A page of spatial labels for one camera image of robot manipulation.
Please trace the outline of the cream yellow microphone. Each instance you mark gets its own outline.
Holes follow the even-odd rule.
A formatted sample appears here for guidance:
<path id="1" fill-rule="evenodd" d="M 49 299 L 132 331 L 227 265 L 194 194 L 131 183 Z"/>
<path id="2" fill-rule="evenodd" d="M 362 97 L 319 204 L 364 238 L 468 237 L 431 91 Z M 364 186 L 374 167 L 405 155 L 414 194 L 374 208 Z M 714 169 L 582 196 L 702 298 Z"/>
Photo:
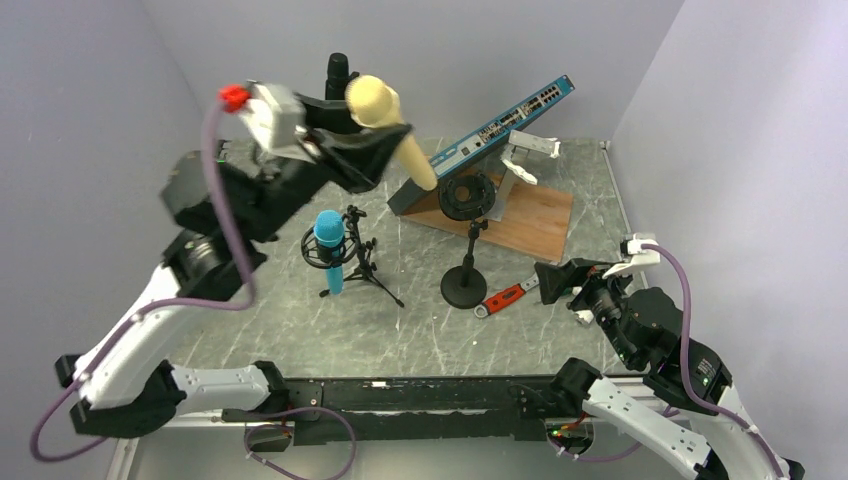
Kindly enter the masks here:
<path id="1" fill-rule="evenodd" d="M 397 92 L 382 79 L 360 75 L 346 87 L 345 102 L 352 119 L 360 126 L 376 129 L 404 124 Z M 394 158 L 422 190 L 432 191 L 438 177 L 412 133 L 395 148 Z"/>

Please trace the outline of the blue microphone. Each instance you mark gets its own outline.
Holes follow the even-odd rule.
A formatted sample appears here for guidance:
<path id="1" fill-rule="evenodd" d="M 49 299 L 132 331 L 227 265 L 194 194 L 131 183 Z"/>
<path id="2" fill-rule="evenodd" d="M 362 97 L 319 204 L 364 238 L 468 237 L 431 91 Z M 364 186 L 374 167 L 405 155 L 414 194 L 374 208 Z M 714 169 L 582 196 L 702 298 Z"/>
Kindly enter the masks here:
<path id="1" fill-rule="evenodd" d="M 344 245 L 345 226 L 342 215 L 335 210 L 321 211 L 316 217 L 313 235 L 319 247 L 319 258 L 328 265 L 325 270 L 328 292 L 338 295 L 343 291 L 344 274 L 341 264 L 334 264 L 334 261 L 341 257 Z"/>

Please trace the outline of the black tripod shock mount stand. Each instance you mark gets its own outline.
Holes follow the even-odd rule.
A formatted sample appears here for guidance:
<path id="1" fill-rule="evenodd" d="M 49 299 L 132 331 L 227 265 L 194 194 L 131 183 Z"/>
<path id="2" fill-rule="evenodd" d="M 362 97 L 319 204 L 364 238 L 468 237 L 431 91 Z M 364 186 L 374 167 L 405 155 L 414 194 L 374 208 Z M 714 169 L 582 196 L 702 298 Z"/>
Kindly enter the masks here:
<path id="1" fill-rule="evenodd" d="M 340 263 L 343 269 L 343 289 L 346 282 L 365 281 L 382 289 L 392 298 L 397 306 L 404 308 L 405 304 L 395 294 L 391 293 L 375 275 L 377 265 L 372 261 L 372 253 L 378 244 L 377 239 L 363 239 L 359 228 L 360 220 L 366 218 L 367 213 L 355 205 L 348 205 L 346 210 L 340 214 L 343 217 L 345 226 L 345 238 L 341 257 L 337 258 L 334 264 Z M 314 224 L 315 221 L 301 237 L 300 252 L 307 265 L 319 269 L 325 274 L 328 265 L 319 258 L 319 247 L 313 235 Z M 320 291 L 318 295 L 320 298 L 324 298 L 333 294 L 328 292 L 327 284 L 327 287 Z"/>

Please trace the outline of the black shock mount desk stand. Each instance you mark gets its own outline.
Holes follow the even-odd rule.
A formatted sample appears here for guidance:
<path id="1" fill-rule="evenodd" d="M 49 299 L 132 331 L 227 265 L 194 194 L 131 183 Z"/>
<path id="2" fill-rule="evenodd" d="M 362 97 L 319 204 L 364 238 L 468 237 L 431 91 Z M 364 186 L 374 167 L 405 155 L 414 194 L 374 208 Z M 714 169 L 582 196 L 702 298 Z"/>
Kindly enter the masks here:
<path id="1" fill-rule="evenodd" d="M 488 228 L 485 216 L 495 199 L 494 182 L 482 172 L 455 177 L 439 189 L 441 212 L 451 220 L 469 223 L 462 264 L 446 271 L 440 282 L 443 299 L 454 308 L 472 309 L 486 296 L 486 280 L 474 267 L 474 249 L 480 233 Z"/>

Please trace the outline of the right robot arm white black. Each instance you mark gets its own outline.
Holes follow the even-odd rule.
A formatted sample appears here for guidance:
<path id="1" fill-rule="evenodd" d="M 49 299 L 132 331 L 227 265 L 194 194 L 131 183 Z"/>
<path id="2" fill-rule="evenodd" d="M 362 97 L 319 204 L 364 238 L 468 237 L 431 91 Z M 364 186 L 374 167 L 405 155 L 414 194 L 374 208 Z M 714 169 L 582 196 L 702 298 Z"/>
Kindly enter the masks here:
<path id="1" fill-rule="evenodd" d="M 659 455 L 685 479 L 801 479 L 803 465 L 775 453 L 755 432 L 732 375 L 708 346 L 683 339 L 684 313 L 660 288 L 626 288 L 632 278 L 608 262 L 538 262 L 541 301 L 572 291 L 569 310 L 589 314 L 629 370 L 690 423 L 683 427 L 636 403 L 587 362 L 571 357 L 539 393 L 550 414 L 579 411 L 606 419 Z"/>

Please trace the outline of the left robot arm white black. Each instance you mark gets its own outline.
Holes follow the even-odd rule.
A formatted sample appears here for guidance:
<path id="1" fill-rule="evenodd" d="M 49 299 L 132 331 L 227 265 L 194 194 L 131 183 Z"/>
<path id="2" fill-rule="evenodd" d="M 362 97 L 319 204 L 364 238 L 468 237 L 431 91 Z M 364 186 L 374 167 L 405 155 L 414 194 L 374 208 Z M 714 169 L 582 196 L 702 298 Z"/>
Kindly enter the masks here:
<path id="1" fill-rule="evenodd" d="M 87 353 L 57 360 L 62 387 L 78 397 L 69 411 L 74 431 L 138 438 L 217 409 L 279 417 L 290 395 L 274 363 L 195 369 L 169 355 L 209 311 L 253 306 L 254 274 L 266 261 L 258 244 L 274 240 L 329 183 L 352 194 L 374 189 L 411 133 L 400 120 L 363 121 L 345 101 L 221 93 L 200 148 L 178 160 L 162 192 L 179 235 L 110 332 Z"/>

